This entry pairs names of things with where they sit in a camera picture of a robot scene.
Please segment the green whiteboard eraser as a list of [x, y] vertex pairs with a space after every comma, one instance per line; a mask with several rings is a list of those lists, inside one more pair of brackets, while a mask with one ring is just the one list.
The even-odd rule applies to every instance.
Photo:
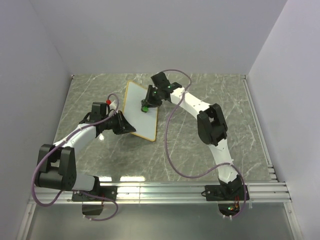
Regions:
[[147, 113], [149, 111], [148, 102], [145, 100], [141, 101], [141, 111]]

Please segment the yellow framed whiteboard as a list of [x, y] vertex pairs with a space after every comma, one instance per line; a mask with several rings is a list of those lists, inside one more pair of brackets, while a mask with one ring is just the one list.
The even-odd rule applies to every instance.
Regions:
[[135, 132], [132, 132], [133, 135], [155, 142], [158, 109], [148, 108], [147, 112], [142, 111], [141, 101], [146, 98], [147, 90], [142, 85], [129, 80], [126, 84], [122, 112], [125, 119], [135, 128]]

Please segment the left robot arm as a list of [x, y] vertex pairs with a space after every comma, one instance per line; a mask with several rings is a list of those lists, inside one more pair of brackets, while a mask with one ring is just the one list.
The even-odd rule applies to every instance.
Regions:
[[89, 201], [105, 200], [97, 176], [77, 172], [76, 156], [93, 139], [104, 131], [115, 135], [135, 132], [135, 128], [119, 110], [118, 101], [93, 102], [91, 110], [66, 137], [53, 144], [44, 144], [38, 152], [37, 165], [31, 179], [33, 200], [42, 205], [35, 188], [74, 191]]

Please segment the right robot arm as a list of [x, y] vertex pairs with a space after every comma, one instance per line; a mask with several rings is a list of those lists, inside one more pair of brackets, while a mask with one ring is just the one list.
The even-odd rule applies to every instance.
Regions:
[[218, 171], [220, 199], [247, 200], [247, 188], [240, 171], [233, 164], [228, 141], [228, 126], [219, 104], [206, 103], [189, 92], [190, 84], [183, 87], [177, 82], [171, 83], [165, 72], [161, 71], [151, 77], [152, 85], [148, 86], [145, 99], [141, 101], [141, 110], [160, 107], [163, 101], [184, 109], [191, 114], [197, 123], [197, 134], [206, 144], [215, 161], [215, 166], [205, 172]]

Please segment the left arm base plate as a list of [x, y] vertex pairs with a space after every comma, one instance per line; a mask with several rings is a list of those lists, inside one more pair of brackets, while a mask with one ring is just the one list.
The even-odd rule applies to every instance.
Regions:
[[[108, 198], [110, 200], [115, 201], [117, 199], [118, 187], [117, 186], [101, 186], [97, 191], [88, 192], [90, 195], [98, 196], [100, 198]], [[75, 192], [72, 194], [71, 200], [73, 202], [98, 202], [104, 201], [100, 198], [95, 198], [91, 196], [87, 196], [81, 192]]]

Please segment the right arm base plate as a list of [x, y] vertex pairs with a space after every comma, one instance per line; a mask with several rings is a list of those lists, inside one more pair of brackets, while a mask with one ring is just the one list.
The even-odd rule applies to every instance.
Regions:
[[245, 190], [244, 186], [231, 189], [226, 185], [205, 185], [201, 195], [206, 198], [206, 201], [244, 201]]

